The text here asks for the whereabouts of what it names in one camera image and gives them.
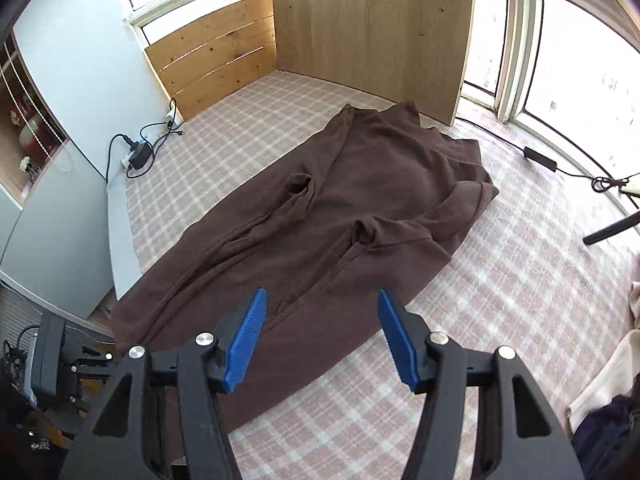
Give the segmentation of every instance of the white flower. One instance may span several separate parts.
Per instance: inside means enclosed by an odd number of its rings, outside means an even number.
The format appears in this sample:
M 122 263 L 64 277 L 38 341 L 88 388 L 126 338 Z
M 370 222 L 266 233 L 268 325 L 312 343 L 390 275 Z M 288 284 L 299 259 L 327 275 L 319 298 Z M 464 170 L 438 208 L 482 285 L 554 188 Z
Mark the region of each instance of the white flower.
M 30 165 L 31 165 L 31 157 L 26 156 L 23 160 L 20 161 L 20 171 L 23 173 L 27 173 L 27 171 L 29 171 Z

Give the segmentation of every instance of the blue gripper pad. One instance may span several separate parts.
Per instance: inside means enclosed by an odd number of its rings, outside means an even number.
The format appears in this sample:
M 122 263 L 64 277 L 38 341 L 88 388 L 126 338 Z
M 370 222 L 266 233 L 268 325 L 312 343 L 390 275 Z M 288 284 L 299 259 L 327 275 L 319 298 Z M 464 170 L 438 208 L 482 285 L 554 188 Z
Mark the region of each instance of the blue gripper pad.
M 267 292 L 259 288 L 226 351 L 226 371 L 222 379 L 222 387 L 226 392 L 232 392 L 244 380 L 266 317 Z
M 424 340 L 429 329 L 420 316 L 407 312 L 385 288 L 378 294 L 378 319 L 400 380 L 414 392 L 420 382 L 418 368 L 426 355 Z

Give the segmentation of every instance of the metal screw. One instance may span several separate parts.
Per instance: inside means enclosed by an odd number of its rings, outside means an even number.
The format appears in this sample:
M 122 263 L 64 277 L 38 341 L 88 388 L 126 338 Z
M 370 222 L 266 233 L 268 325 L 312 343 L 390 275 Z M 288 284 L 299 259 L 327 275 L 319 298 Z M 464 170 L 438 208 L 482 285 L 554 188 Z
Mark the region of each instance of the metal screw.
M 211 343 L 215 341 L 215 337 L 211 332 L 203 332 L 196 336 L 196 343 L 200 346 L 209 346 Z
M 145 347 L 136 345 L 129 349 L 129 357 L 132 359 L 140 359 L 145 354 Z
M 429 339 L 436 345 L 446 345 L 449 342 L 449 336 L 444 332 L 431 332 Z
M 510 346 L 503 345 L 498 348 L 498 355 L 503 359 L 513 359 L 516 357 L 516 351 Z

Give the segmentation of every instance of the checkered bedsheet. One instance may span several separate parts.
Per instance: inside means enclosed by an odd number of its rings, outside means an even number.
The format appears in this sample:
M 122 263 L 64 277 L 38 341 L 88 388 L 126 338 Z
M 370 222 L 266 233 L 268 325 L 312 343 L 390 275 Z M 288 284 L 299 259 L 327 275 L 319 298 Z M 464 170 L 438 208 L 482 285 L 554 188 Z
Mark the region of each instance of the checkered bedsheet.
M 228 193 L 321 130 L 345 104 L 391 102 L 345 86 L 274 72 L 226 97 L 169 138 L 145 178 L 127 182 L 136 253 L 148 270 L 182 232 Z M 461 100 L 460 116 L 536 147 Z M 532 165 L 475 127 L 449 128 L 478 139 L 500 195 L 452 262 L 412 302 L 432 330 L 461 345 L 513 346 L 565 424 L 569 403 L 602 368 L 630 328 L 626 306 L 631 231 L 585 247 L 581 238 L 620 218 L 588 182 Z M 382 332 L 280 405 L 233 432 L 245 479 L 400 478 L 422 408 L 401 384 Z M 468 478 L 477 393 L 468 389 L 457 478 Z

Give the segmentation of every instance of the wooden headboard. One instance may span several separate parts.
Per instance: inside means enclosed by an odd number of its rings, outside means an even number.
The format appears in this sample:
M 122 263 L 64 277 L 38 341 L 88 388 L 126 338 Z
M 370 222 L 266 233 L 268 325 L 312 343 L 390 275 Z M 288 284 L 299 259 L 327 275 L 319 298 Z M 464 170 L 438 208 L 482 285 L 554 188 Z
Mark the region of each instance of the wooden headboard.
M 276 70 L 272 0 L 215 10 L 148 46 L 146 54 L 185 120 Z

